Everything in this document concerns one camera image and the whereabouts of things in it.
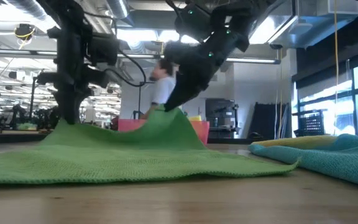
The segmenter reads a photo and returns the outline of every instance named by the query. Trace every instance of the table surface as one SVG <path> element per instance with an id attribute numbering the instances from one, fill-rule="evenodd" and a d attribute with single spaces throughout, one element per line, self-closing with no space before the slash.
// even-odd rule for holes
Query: table surface
<path id="1" fill-rule="evenodd" d="M 247 146 L 208 147 L 255 157 Z M 358 185 L 297 169 L 248 179 L 0 187 L 2 223 L 358 223 Z"/>

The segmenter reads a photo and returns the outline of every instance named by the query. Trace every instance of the pink box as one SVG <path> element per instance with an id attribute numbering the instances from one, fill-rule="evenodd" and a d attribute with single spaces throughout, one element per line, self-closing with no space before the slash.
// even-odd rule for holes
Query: pink box
<path id="1" fill-rule="evenodd" d="M 140 128 L 146 120 L 143 119 L 119 119 L 118 131 L 132 131 Z M 209 121 L 190 121 L 198 138 L 206 145 L 209 133 Z"/>

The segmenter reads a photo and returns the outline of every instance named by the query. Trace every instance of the yellow object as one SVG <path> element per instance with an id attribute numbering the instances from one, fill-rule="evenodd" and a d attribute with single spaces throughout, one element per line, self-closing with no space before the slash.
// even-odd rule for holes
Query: yellow object
<path id="1" fill-rule="evenodd" d="M 201 115 L 198 116 L 192 116 L 188 118 L 189 121 L 201 121 Z"/>
<path id="2" fill-rule="evenodd" d="M 254 142 L 261 146 L 288 146 L 297 149 L 316 149 L 317 147 L 327 146 L 335 141 L 335 136 L 305 136 L 299 138 L 287 138 L 278 140 L 269 140 Z"/>

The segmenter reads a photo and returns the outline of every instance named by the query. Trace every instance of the ceiling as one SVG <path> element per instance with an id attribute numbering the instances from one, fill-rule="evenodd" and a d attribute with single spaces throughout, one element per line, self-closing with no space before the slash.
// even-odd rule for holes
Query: ceiling
<path id="1" fill-rule="evenodd" d="M 211 0 L 198 1 L 205 4 L 207 7 L 214 7 L 219 4 L 224 4 L 229 0 Z M 83 0 L 78 3 L 84 10 L 100 15 L 105 15 L 108 10 L 106 7 L 106 0 Z M 125 30 L 149 30 L 155 33 L 159 38 L 164 31 L 174 30 L 173 23 L 176 15 L 171 8 L 167 6 L 165 1 L 159 0 L 128 0 L 130 7 L 130 14 L 127 18 L 118 20 L 119 28 L 118 36 L 127 43 L 132 42 L 132 36 L 139 35 L 125 35 Z M 175 4 L 179 7 L 184 7 L 184 2 L 177 1 Z M 112 32 L 111 21 L 109 19 L 97 19 L 95 17 L 88 17 L 95 31 L 98 32 Z M 37 29 L 30 42 L 22 45 L 14 34 L 14 29 L 18 24 L 27 23 L 36 25 Z M 131 44 L 123 42 L 122 48 L 127 53 L 131 54 L 160 54 L 161 46 L 155 45 L 147 39 L 141 40 L 142 47 L 135 49 Z M 38 51 L 56 51 L 56 41 L 49 39 L 45 34 L 45 23 L 40 23 L 30 14 L 23 13 L 12 5 L 0 4 L 0 49 L 19 49 L 22 50 L 38 50 Z M 268 45 L 251 45 L 246 53 L 235 51 L 233 57 L 240 58 L 266 58 L 276 59 L 277 53 Z M 155 65 L 155 61 L 151 59 L 137 59 L 142 65 L 146 74 L 149 74 Z M 140 81 L 142 75 L 137 67 L 132 62 L 125 59 L 120 59 L 117 63 L 122 71 L 125 72 L 128 79 L 131 81 Z M 52 59 L 34 59 L 34 58 L 10 58 L 0 56 L 0 111 L 5 108 L 10 108 L 15 103 L 22 103 L 22 105 L 29 104 L 32 77 L 37 76 L 42 70 L 54 71 L 56 65 Z M 21 79 L 9 78 L 9 72 L 17 71 L 21 74 Z M 107 93 L 105 89 L 95 89 L 97 95 L 92 99 L 85 100 L 83 106 L 95 106 L 98 111 L 97 116 L 106 118 L 108 113 L 118 114 L 120 110 L 121 91 L 118 83 L 111 83 L 110 87 L 114 89 L 114 93 Z M 55 91 L 51 85 L 37 86 L 35 89 L 35 104 L 38 108 L 48 108 L 56 105 L 51 92 Z"/>

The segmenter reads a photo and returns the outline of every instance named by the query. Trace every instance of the green towel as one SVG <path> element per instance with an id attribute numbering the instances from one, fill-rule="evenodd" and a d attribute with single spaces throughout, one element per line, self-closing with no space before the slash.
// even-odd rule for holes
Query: green towel
<path id="1" fill-rule="evenodd" d="M 196 174 L 256 177 L 296 167 L 210 151 L 179 109 L 157 110 L 128 133 L 61 121 L 30 149 L 0 154 L 0 184 L 140 182 Z"/>

